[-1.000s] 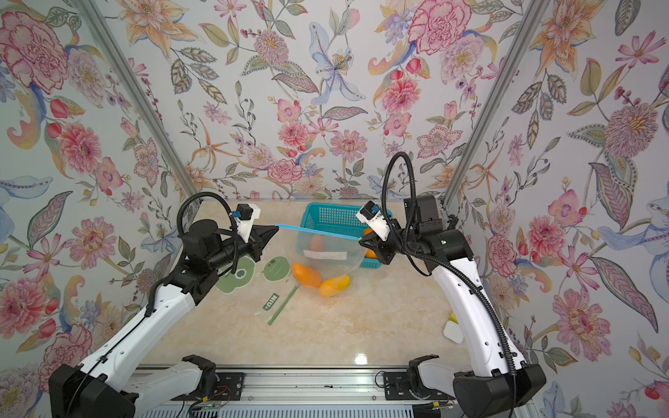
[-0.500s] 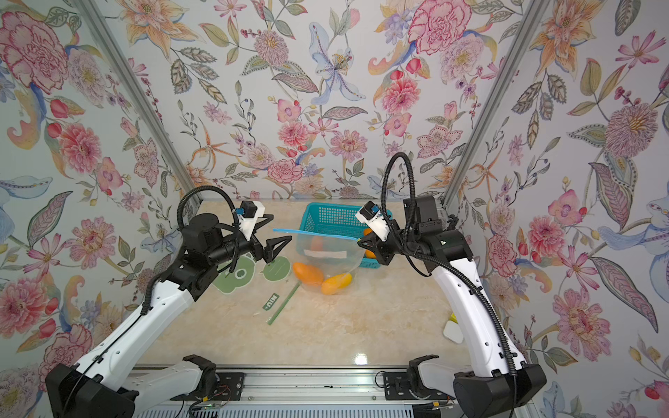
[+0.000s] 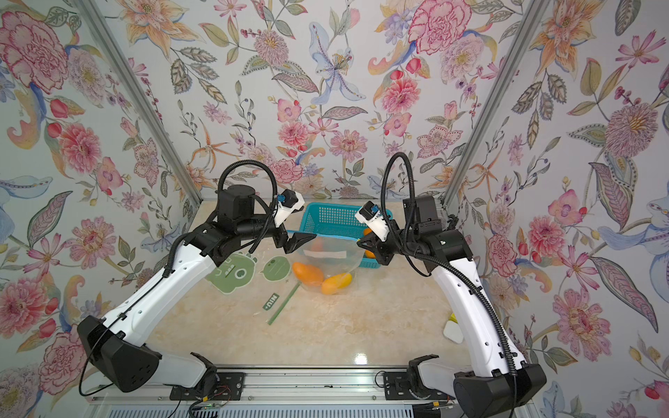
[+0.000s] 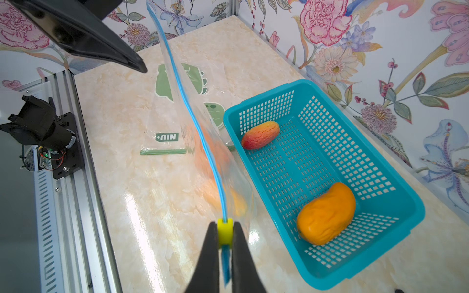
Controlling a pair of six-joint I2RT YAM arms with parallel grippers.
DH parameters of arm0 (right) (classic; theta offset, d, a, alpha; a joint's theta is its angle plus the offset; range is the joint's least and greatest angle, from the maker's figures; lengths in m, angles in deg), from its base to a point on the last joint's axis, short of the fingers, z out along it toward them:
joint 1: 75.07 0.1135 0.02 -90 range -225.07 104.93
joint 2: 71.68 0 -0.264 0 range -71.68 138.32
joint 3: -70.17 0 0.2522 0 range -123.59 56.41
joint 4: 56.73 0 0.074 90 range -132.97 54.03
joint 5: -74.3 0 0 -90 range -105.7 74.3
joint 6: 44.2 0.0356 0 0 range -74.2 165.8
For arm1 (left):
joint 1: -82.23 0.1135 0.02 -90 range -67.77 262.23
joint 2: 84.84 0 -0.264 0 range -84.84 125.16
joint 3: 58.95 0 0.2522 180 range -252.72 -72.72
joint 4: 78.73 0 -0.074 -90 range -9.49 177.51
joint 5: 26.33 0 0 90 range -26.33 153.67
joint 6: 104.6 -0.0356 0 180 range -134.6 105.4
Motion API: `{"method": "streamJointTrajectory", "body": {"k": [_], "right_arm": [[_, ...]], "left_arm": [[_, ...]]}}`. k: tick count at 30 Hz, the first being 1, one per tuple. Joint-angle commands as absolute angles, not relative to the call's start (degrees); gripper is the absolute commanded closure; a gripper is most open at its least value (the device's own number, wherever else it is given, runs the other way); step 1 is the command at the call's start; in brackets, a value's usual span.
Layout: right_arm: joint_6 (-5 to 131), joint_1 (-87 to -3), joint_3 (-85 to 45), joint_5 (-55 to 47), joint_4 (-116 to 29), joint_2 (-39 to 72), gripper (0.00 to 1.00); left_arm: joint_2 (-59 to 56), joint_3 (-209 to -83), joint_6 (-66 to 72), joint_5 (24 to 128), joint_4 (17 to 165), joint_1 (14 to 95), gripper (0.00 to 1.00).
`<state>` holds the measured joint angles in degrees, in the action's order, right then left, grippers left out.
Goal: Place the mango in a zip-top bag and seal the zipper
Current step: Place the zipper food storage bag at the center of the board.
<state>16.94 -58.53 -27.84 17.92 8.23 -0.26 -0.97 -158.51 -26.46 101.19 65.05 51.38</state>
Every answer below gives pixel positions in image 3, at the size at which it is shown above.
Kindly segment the large orange mango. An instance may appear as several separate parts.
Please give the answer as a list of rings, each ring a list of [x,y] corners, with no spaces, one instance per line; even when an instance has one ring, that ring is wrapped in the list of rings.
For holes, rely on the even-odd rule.
[[[324,273],[316,266],[295,262],[292,270],[294,276],[306,287],[320,287],[324,282]]]

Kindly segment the clear zip-top bag blue zipper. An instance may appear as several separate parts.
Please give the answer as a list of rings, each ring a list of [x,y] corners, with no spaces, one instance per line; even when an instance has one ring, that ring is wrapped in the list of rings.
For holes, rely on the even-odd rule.
[[[317,234],[314,240],[302,246],[294,253],[289,254],[287,257],[289,258],[291,270],[295,262],[316,266],[324,273],[324,280],[338,274],[351,273],[353,275],[352,283],[338,293],[345,294],[353,285],[355,273],[364,258],[364,250],[358,247],[357,239]],[[301,282],[299,284],[308,292],[325,295],[322,294],[321,287],[306,287]]]

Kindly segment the small yellow mango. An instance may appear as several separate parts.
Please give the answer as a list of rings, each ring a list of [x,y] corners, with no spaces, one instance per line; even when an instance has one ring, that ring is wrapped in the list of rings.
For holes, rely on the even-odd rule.
[[[341,290],[348,287],[352,281],[353,275],[351,273],[342,273],[329,277],[322,282],[321,292],[325,295],[338,294]]]

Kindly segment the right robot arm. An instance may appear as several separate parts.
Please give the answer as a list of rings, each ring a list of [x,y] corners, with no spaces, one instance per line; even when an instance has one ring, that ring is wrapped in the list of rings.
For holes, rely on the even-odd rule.
[[[387,266],[397,256],[421,261],[446,295],[470,352],[470,369],[457,371],[436,355],[412,360],[409,387],[419,397],[432,391],[454,396],[467,417],[512,416],[545,385],[538,364],[517,349],[484,292],[472,251],[456,230],[455,219],[444,226],[430,196],[403,202],[405,226],[369,201],[355,218],[370,229],[358,246]]]

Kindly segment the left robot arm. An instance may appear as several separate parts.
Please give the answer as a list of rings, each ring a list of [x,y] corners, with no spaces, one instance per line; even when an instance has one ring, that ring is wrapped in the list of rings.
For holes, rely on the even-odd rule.
[[[87,316],[78,326],[88,364],[123,393],[146,384],[181,387],[197,398],[212,395],[220,384],[217,367],[202,355],[161,354],[146,341],[167,313],[191,288],[231,255],[271,238],[291,254],[315,238],[289,234],[287,218],[303,209],[300,193],[285,190],[255,212],[261,199],[251,186],[230,186],[220,192],[207,221],[172,244],[167,264],[144,287],[101,318]]]

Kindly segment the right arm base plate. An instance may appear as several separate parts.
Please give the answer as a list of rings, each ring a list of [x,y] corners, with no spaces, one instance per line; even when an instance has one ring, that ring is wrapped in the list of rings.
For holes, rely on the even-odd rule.
[[[384,392],[387,401],[448,402],[454,398],[435,389],[418,388],[409,380],[406,371],[381,371],[376,374],[375,384]]]

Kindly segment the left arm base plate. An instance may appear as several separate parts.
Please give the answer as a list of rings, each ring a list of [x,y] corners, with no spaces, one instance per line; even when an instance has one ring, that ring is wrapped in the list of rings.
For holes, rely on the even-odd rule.
[[[218,372],[216,376],[205,376],[203,383],[198,383],[195,388],[172,387],[169,400],[239,401],[246,377],[241,372]]]

